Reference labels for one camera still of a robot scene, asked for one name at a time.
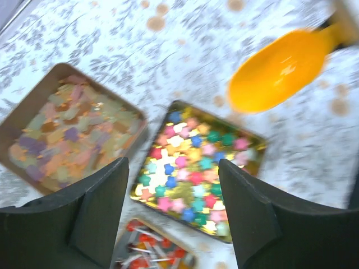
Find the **yellow plastic scoop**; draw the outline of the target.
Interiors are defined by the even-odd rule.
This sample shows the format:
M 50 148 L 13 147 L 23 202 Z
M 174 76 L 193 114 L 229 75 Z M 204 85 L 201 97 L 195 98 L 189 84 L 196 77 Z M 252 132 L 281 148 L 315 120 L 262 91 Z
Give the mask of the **yellow plastic scoop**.
M 339 23 L 321 30 L 288 32 L 236 71 L 228 85 L 231 107 L 254 114 L 283 103 L 317 78 L 328 55 L 342 42 Z

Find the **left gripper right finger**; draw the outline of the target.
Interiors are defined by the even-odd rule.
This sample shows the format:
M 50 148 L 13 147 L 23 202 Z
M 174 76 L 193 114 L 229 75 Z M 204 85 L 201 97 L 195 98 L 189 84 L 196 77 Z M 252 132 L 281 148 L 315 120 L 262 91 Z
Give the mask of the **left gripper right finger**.
M 219 179 L 239 268 L 358 267 L 358 192 L 347 209 L 324 206 L 225 159 Z

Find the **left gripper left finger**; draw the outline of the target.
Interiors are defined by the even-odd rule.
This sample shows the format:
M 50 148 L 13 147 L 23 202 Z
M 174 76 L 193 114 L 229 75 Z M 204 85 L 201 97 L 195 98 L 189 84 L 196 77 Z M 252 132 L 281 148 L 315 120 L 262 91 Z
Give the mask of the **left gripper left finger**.
M 128 176 L 121 157 L 62 190 L 1 208 L 1 267 L 110 268 Z

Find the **tin of lollipops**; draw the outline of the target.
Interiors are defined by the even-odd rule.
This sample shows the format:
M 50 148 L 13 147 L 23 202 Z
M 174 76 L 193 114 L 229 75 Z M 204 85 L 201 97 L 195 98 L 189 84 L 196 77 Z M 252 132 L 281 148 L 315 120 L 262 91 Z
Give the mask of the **tin of lollipops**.
M 114 248 L 111 268 L 198 268 L 190 248 L 153 224 L 134 217 L 125 225 Z

